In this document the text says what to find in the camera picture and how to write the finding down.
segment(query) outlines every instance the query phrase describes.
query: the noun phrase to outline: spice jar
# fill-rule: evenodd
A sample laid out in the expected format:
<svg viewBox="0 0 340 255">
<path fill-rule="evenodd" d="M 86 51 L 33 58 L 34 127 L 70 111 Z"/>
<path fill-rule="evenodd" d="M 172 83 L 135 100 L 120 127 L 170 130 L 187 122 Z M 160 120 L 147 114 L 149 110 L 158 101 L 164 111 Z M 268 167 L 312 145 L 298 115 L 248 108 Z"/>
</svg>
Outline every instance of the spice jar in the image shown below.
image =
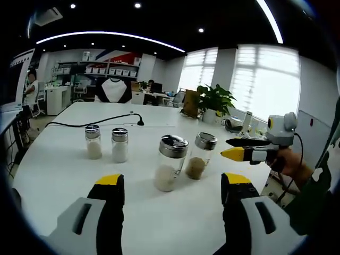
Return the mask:
<svg viewBox="0 0 340 255">
<path fill-rule="evenodd" d="M 128 159 L 128 131 L 118 127 L 112 129 L 112 158 L 116 163 L 123 163 Z"/>
<path fill-rule="evenodd" d="M 85 127 L 85 138 L 87 142 L 87 154 L 89 159 L 101 158 L 100 129 L 97 125 Z"/>
<path fill-rule="evenodd" d="M 172 191 L 182 170 L 189 143 L 176 135 L 164 135 L 159 143 L 158 168 L 155 186 L 161 191 Z"/>
<path fill-rule="evenodd" d="M 186 166 L 185 173 L 188 177 L 199 180 L 206 168 L 213 149 L 217 143 L 217 138 L 211 134 L 200 132 L 195 139 L 195 147 L 190 153 L 190 160 Z"/>
</svg>

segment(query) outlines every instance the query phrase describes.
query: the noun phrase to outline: window blinds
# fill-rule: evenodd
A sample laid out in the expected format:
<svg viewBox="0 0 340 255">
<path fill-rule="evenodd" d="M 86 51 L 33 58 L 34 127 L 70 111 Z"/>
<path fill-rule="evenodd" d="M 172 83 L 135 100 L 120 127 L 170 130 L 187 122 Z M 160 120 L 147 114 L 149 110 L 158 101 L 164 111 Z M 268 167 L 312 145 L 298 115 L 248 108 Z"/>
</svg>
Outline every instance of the window blinds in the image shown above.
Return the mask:
<svg viewBox="0 0 340 255">
<path fill-rule="evenodd" d="M 211 85 L 218 48 L 190 52 L 185 58 L 178 90 L 196 90 L 201 84 Z"/>
<path fill-rule="evenodd" d="M 297 112 L 300 97 L 300 60 L 293 49 L 240 45 L 230 87 L 242 111 L 267 120 L 271 114 Z"/>
</svg>

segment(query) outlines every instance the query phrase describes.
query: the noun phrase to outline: whiteboard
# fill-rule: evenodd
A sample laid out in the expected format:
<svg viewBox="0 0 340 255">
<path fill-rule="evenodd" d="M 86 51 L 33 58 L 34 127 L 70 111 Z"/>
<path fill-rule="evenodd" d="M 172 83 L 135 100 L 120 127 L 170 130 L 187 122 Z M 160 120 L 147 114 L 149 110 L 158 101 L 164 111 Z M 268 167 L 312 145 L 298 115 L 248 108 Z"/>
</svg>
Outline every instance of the whiteboard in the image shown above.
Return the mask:
<svg viewBox="0 0 340 255">
<path fill-rule="evenodd" d="M 297 115 L 297 128 L 295 132 L 302 138 L 303 159 L 309 167 L 315 169 L 326 146 L 330 134 L 330 126 L 300 110 Z M 294 137 L 292 149 L 294 152 L 301 153 L 300 140 L 296 136 Z"/>
</svg>

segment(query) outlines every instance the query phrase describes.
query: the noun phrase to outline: potted plant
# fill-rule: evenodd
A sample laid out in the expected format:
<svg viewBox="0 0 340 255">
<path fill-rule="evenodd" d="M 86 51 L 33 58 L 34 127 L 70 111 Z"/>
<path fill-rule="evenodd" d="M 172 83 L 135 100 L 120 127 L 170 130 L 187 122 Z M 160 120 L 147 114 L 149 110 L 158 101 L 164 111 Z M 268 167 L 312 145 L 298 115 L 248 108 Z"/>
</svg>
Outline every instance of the potted plant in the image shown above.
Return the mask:
<svg viewBox="0 0 340 255">
<path fill-rule="evenodd" d="M 146 81 L 140 81 L 138 83 L 142 89 L 147 89 L 148 83 Z"/>
<path fill-rule="evenodd" d="M 219 84 L 216 88 L 206 85 L 198 86 L 197 92 L 200 94 L 198 108 L 203 111 L 202 120 L 206 123 L 213 124 L 216 116 L 223 117 L 229 113 L 228 107 L 235 108 L 232 100 L 236 100 L 232 93 L 222 88 Z"/>
</svg>

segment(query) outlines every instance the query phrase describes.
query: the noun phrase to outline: silver lid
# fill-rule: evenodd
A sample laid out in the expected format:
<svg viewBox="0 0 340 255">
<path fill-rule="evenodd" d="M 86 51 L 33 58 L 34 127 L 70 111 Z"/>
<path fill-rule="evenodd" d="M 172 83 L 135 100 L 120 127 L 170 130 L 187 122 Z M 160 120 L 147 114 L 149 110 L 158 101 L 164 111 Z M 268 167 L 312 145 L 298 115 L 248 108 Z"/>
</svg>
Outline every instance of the silver lid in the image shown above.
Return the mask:
<svg viewBox="0 0 340 255">
<path fill-rule="evenodd" d="M 100 128 L 98 125 L 87 125 L 85 127 L 85 137 L 94 139 L 100 136 Z"/>
<path fill-rule="evenodd" d="M 115 142 L 126 142 L 128 140 L 128 131 L 122 127 L 112 129 L 111 138 Z"/>
<path fill-rule="evenodd" d="M 217 144 L 217 138 L 211 134 L 200 132 L 196 135 L 195 145 L 203 150 L 213 150 Z"/>
<path fill-rule="evenodd" d="M 189 143 L 176 135 L 167 134 L 161 137 L 159 152 L 169 158 L 184 158 L 188 151 Z"/>
</svg>

